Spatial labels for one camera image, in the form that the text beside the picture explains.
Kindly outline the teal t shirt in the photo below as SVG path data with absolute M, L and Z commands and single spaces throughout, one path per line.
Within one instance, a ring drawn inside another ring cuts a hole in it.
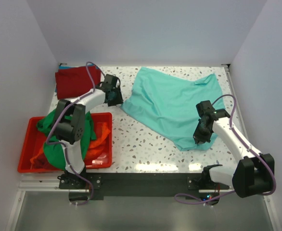
M 121 109 L 138 122 L 171 140 L 180 151 L 208 150 L 210 142 L 196 144 L 193 134 L 198 125 L 196 105 L 201 101 L 213 102 L 222 95 L 215 74 L 189 81 L 142 67 L 137 73 L 131 96 Z

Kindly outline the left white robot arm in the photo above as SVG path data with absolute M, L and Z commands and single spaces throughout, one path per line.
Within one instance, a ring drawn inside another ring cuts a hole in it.
M 123 103 L 121 81 L 110 74 L 87 93 L 58 102 L 48 137 L 54 135 L 64 153 L 64 174 L 58 177 L 60 186 L 84 189 L 90 185 L 81 153 L 81 138 L 85 134 L 86 113 L 104 103 L 109 107 Z

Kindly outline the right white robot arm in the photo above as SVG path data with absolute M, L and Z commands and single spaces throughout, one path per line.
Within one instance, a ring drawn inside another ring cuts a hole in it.
M 241 198 L 273 193 L 276 189 L 274 158 L 270 154 L 261 153 L 247 140 L 233 123 L 232 113 L 225 109 L 215 109 L 210 101 L 198 103 L 196 109 L 200 117 L 193 134 L 196 144 L 210 142 L 212 135 L 216 134 L 237 164 L 235 169 L 221 164 L 204 167 L 199 184 L 228 185 Z

